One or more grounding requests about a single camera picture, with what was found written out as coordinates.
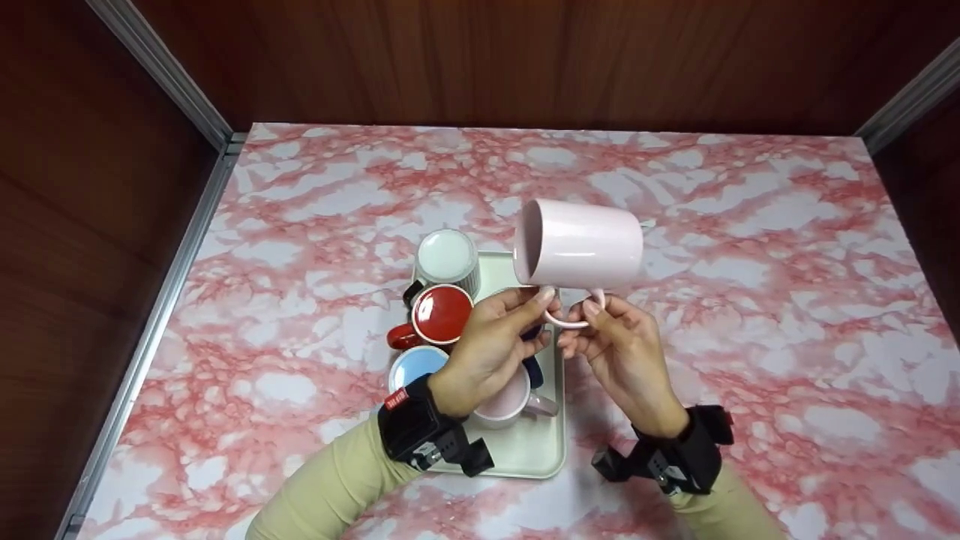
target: tray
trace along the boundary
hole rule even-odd
[[[509,252],[480,251],[480,290],[475,301],[483,300],[507,287],[519,286],[514,274],[512,254]],[[564,404],[564,364],[557,361],[556,335],[545,349],[537,353],[537,362],[543,370],[543,386],[537,393],[560,406],[555,418],[523,415],[504,430],[485,430],[473,424],[472,418],[464,427],[467,437],[474,441],[483,437],[495,466],[483,473],[489,477],[516,479],[549,479],[560,472],[566,460],[566,406]],[[463,474],[459,465],[441,461],[430,472]]]

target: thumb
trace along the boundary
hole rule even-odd
[[[532,325],[537,319],[540,319],[543,312],[546,311],[547,306],[550,306],[550,302],[553,301],[553,297],[556,296],[556,294],[557,289],[553,287],[542,288],[540,292],[528,300],[523,306],[514,309],[512,313],[505,317],[507,324],[516,330],[516,333],[522,332],[523,329]]]
[[[614,347],[624,350],[630,346],[634,334],[623,323],[611,317],[605,309],[590,299],[583,302],[584,317],[591,327],[611,341]]]

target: wrist strap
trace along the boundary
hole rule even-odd
[[[380,439],[387,457],[405,462],[419,471],[426,471],[442,458],[447,463],[460,465],[468,477],[490,469],[493,459],[487,443],[482,438],[472,443],[467,440],[463,426],[467,418],[447,416],[437,410],[426,383],[429,375],[423,375],[391,394],[377,411]],[[429,425],[419,422],[424,417],[431,421]],[[388,432],[404,430],[407,423],[412,424],[412,432],[406,433],[404,438],[418,442],[410,445],[391,440]]]
[[[664,493],[676,490],[706,495],[713,487],[723,459],[718,444],[733,443],[732,419],[720,405],[687,408],[690,423],[675,439],[640,433],[634,449],[624,457],[608,446],[593,457],[593,468],[609,481],[630,477],[655,479]]]

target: marble pattern surface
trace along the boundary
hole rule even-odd
[[[81,538],[242,538],[386,396],[419,239],[507,249],[531,197],[657,220],[621,292],[790,535],[960,534],[960,355],[859,139],[257,124]],[[556,477],[427,475],[348,537],[683,536],[651,482],[590,468],[629,426],[583,361],[566,377]]]

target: brown wooden panel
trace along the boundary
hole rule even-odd
[[[960,28],[949,1],[135,0],[254,120],[859,128]]]
[[[215,153],[83,2],[0,7],[0,536],[53,536]]]
[[[930,288],[960,337],[960,90],[875,156]]]

